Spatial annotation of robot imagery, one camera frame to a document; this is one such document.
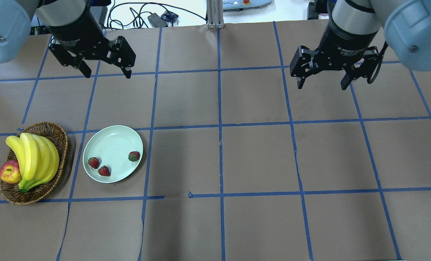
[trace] wicker basket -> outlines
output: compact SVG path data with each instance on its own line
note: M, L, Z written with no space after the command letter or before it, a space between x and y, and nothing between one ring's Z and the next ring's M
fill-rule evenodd
M22 132L28 132L38 136L43 136L53 142L59 153L59 168L58 172L56 173L56 175L54 175L53 179L50 180L50 182L40 184L26 193L20 193L16 191L14 189L14 184L6 183L1 180L0 191L3 197L5 198L5 200L10 203L13 203L14 205L28 205L46 197L58 184L67 157L67 134L58 124L51 122L40 122L27 127ZM8 157L6 158L6 162L15 158L16 157L14 152L10 149Z

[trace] apple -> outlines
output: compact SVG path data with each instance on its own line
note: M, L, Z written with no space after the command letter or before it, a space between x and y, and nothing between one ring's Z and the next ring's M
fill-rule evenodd
M16 159L10 160L3 164L0 169L0 178L2 181L17 184L22 180L20 174L19 162Z

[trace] light green plate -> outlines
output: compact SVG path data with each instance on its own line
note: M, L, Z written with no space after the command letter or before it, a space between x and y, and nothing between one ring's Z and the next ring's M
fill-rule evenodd
M128 160L130 152L140 152L139 160ZM88 159L97 157L99 167L108 166L111 176L98 174L98 170L88 165ZM83 168L94 180L102 183L112 183L123 180L138 167L143 157L143 141L140 135L127 126L115 125L97 132L86 144L83 151Z

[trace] banana bunch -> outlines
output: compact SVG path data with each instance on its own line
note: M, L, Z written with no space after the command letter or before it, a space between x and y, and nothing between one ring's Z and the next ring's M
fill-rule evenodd
M14 151L19 162L22 180L19 192L49 182L59 167L59 154L54 144L45 137L22 132L20 138L9 136L6 144Z

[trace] white floor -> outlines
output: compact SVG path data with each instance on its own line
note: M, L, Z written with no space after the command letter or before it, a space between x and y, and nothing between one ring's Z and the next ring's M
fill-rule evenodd
M127 0L113 0L112 3L116 5L125 3ZM185 8L202 17L206 16L206 0L159 0L159 3L174 5L176 7ZM223 18L225 23L255 23L255 22L272 22L272 21L289 21L289 20L306 20L307 19L307 5L310 0L273 0L270 5L260 8L244 9L239 12L224 12ZM133 19L130 7L139 11L142 4L126 4L116 7L112 14L111 19L120 20L124 25L131 22ZM183 10L168 7L168 9L179 15L178 21L174 26L190 26L190 25L203 25L205 21L192 13ZM157 13L159 16L165 11L159 5L146 5L143 11L150 11ZM115 28L121 28L117 24L112 24Z

